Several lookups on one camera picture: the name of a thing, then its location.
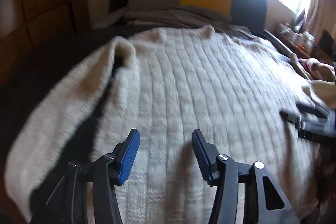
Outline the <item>wooden desk with clutter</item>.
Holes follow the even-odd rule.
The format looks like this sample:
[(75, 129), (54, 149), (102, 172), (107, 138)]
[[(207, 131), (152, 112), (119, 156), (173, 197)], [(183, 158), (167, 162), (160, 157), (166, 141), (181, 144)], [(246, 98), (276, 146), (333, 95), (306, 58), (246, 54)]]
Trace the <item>wooden desk with clutter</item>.
[(276, 38), (284, 43), (299, 58), (315, 58), (322, 63), (335, 61), (335, 39), (323, 30), (318, 42), (310, 33), (296, 33), (289, 24), (280, 23)]

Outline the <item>cream knitted sweater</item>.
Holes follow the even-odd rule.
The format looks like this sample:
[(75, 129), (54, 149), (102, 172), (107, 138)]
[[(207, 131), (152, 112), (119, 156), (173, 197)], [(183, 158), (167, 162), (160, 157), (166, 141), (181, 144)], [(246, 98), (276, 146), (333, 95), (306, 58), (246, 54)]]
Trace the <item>cream knitted sweater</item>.
[(25, 219), (33, 191), (103, 95), (89, 158), (112, 151), (133, 128), (141, 137), (130, 178), (116, 190), (124, 223), (207, 223), (215, 190), (191, 148), (196, 129), (236, 161), (264, 162), (300, 218), (317, 204), (318, 147), (299, 140), (279, 114), (312, 102), (309, 82), (260, 39), (210, 26), (155, 28), (91, 53), (30, 114), (5, 169), (6, 191)]

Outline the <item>grey cloth on bed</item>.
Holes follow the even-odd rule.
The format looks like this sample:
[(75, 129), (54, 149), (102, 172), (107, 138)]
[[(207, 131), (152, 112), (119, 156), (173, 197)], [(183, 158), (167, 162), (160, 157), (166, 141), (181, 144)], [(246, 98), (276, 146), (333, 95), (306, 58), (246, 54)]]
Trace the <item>grey cloth on bed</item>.
[(127, 11), (126, 20), (138, 22), (140, 25), (160, 25), (177, 28), (201, 28), (212, 26), (220, 33), (231, 33), (252, 38), (264, 37), (262, 28), (243, 26), (232, 23), (232, 17), (223, 12), (200, 8), (197, 6), (174, 6), (168, 9), (151, 11)]

